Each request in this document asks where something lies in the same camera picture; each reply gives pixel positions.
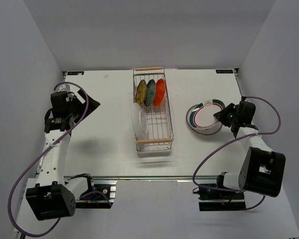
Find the white plate red characters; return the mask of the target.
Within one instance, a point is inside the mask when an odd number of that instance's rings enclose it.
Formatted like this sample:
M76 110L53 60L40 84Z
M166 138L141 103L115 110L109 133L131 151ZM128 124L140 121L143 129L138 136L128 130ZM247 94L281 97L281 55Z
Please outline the white plate red characters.
M219 132L220 129L222 128L222 123L220 123L220 122L217 122L215 126L212 126L211 128L207 128L207 129L198 129L198 128L194 128L191 126L189 117L190 117L190 113L194 110L194 108L196 106L197 105L193 105L186 113L186 123L187 123L188 127L192 131L194 131L195 133L200 134L200 135L213 135L213 134L216 134L217 132Z

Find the orange plate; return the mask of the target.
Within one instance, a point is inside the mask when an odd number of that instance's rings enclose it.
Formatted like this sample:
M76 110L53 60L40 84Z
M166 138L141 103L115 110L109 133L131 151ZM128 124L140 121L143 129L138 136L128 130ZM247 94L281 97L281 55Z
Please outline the orange plate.
M159 106L165 96L166 92L166 85L165 85L165 80L164 79L159 79L156 82L156 92L155 92L155 97L153 100L153 105L154 106Z

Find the large plain white plate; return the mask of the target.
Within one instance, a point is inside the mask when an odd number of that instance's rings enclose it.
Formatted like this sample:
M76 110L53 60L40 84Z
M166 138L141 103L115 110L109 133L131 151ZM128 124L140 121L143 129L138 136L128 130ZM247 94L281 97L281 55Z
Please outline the large plain white plate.
M133 130L137 139L147 139L148 133L144 134L140 126L140 111L143 111L142 107L138 103L134 103L131 113Z

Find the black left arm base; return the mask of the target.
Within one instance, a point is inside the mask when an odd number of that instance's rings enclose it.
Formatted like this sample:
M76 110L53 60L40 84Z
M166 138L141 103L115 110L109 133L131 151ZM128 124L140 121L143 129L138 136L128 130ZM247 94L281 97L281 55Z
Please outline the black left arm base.
M85 178L88 189L76 201L77 209L110 209L115 199L116 181L93 178L89 174L79 174L71 177Z

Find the white plate red green dots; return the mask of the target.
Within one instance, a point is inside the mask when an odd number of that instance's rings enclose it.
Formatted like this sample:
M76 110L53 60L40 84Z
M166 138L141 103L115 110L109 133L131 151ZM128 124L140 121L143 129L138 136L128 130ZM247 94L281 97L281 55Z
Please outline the white plate red green dots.
M140 126L144 134L148 133L148 119L144 111L140 111Z

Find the dark teal patterned plate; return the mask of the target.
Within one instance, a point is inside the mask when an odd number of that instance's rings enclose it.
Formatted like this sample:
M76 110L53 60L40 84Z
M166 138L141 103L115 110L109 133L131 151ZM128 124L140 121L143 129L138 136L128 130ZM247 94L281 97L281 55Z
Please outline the dark teal patterned plate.
M152 102L154 101L154 98L155 98L155 94L156 94L156 82L154 79L151 79L151 80L149 80L149 82L147 84L147 94L146 94L146 98L144 101L144 105L146 107L148 107L152 104Z

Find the yellow patterned plate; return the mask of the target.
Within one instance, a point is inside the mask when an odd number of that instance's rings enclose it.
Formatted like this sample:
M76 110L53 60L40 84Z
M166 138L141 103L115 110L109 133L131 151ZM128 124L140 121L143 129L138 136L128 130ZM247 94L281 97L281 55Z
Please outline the yellow patterned plate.
M136 102L142 106L147 96L147 83L145 80L141 80L136 91Z

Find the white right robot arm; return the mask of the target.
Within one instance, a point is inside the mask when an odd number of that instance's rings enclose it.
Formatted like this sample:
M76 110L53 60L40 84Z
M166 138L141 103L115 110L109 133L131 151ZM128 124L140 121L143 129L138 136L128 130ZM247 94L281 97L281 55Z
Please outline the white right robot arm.
M239 104L231 103L214 114L218 121L230 128L246 151L238 173L222 172L217 176L215 192L222 199L228 198L233 191L249 191L270 197L277 197L281 191L286 157L263 141L263 134L252 124L255 111L255 104L243 97Z

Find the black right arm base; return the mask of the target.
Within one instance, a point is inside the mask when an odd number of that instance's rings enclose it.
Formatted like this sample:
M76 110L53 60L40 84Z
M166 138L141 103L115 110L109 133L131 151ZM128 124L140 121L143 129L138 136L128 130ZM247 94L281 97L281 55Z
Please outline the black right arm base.
M239 186L239 173L222 172L214 183L196 182L193 193L199 197L201 212L245 211L244 192Z

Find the white plate teal arc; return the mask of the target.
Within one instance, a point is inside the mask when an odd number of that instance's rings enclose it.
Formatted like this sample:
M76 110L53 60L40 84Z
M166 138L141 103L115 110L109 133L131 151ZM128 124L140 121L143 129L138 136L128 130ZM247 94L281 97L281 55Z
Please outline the white plate teal arc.
M210 99L197 104L190 113L190 124L194 128L207 129L215 126L218 120L213 116L223 110L225 104L219 99Z

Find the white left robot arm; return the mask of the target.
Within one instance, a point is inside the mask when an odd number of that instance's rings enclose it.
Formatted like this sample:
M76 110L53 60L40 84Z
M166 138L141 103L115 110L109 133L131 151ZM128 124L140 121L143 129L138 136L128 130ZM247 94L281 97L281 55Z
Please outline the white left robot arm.
M100 103L82 89L72 92L69 84L58 85L50 100L52 107L44 118L45 154L40 158L35 186L28 188L25 194L39 221L71 217L81 196L89 199L95 194L90 174L78 174L66 181L64 170L73 126L90 115Z

